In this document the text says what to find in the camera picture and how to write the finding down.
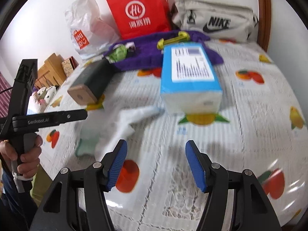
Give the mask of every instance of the finger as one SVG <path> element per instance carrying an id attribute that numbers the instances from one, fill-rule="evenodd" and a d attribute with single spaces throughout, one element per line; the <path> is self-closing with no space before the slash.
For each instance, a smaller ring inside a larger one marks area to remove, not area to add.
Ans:
<path id="1" fill-rule="evenodd" d="M 26 178 L 26 179 L 32 178 L 38 172 L 38 169 L 39 169 L 38 167 L 36 167 L 35 169 L 32 169 L 31 171 L 23 174 L 23 177 Z"/>
<path id="2" fill-rule="evenodd" d="M 0 143 L 0 152 L 3 156 L 6 156 L 8 159 L 12 161 L 15 161 L 17 159 L 17 153 L 15 149 L 7 141 L 3 141 Z"/>
<path id="3" fill-rule="evenodd" d="M 17 171 L 20 174 L 26 174 L 32 169 L 35 169 L 39 165 L 39 158 L 37 158 L 33 162 L 22 163 L 17 167 Z"/>
<path id="4" fill-rule="evenodd" d="M 41 138 L 41 136 L 38 135 L 35 140 L 35 146 L 40 147 L 42 146 L 42 144 L 43 144 L 43 139 Z"/>
<path id="5" fill-rule="evenodd" d="M 31 149 L 29 152 L 27 152 L 25 154 L 22 154 L 20 156 L 20 160 L 22 162 L 26 162 L 26 163 L 33 162 L 33 161 L 35 161 L 39 157 L 41 152 L 42 152 L 42 150 L 41 150 L 40 147 L 34 146 L 34 148 Z"/>

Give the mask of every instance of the purple towel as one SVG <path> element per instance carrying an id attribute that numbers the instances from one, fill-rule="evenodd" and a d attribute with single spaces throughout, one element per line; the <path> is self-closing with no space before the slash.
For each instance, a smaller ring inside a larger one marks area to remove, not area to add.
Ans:
<path id="1" fill-rule="evenodd" d="M 161 53 L 161 50 L 157 49 L 158 41 L 162 38 L 167 40 L 170 38 L 177 37 L 179 36 L 178 32 L 179 30 L 159 32 L 128 39 L 125 41 L 120 41 L 113 44 L 104 55 L 108 55 L 116 44 L 126 44 L 128 42 L 134 42 L 136 47 L 135 56 L 116 62 L 114 63 L 114 65 L 121 71 L 159 68 L 163 64 L 163 54 Z M 213 65 L 222 64 L 224 62 L 222 57 L 217 52 L 205 46 L 204 41 L 210 40 L 208 36 L 198 31 L 186 32 L 189 33 L 190 40 L 192 42 L 199 42 L 202 44 Z"/>

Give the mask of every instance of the tissue pack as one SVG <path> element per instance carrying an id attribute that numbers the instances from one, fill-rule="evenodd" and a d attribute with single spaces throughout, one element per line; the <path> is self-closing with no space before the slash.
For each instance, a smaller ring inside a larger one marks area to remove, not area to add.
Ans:
<path id="1" fill-rule="evenodd" d="M 168 113 L 217 113 L 222 89 L 200 43 L 178 43 L 164 48 L 161 98 Z"/>

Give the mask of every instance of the pink curtain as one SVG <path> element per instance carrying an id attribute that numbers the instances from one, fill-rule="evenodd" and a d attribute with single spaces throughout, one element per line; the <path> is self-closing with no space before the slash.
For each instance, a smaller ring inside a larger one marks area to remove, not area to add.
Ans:
<path id="1" fill-rule="evenodd" d="M 6 79 L 0 73 L 0 92 L 10 88 L 11 86 L 8 84 Z M 9 103 L 11 98 L 11 90 L 0 94 L 0 118 L 7 116 L 7 111 L 9 110 Z"/>

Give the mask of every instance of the metal bolt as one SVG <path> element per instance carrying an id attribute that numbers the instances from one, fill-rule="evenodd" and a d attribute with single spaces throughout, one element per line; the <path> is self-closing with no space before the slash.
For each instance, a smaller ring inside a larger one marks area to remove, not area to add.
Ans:
<path id="1" fill-rule="evenodd" d="M 219 169 L 220 165 L 216 162 L 212 163 L 212 168 Z"/>
<path id="2" fill-rule="evenodd" d="M 102 166 L 102 164 L 100 162 L 93 163 L 93 168 L 99 168 L 101 166 Z"/>
<path id="3" fill-rule="evenodd" d="M 252 171 L 250 169 L 245 169 L 245 174 L 248 176 L 252 176 Z"/>
<path id="4" fill-rule="evenodd" d="M 64 167 L 60 170 L 60 173 L 61 174 L 66 174 L 68 172 L 68 168 L 67 167 Z"/>

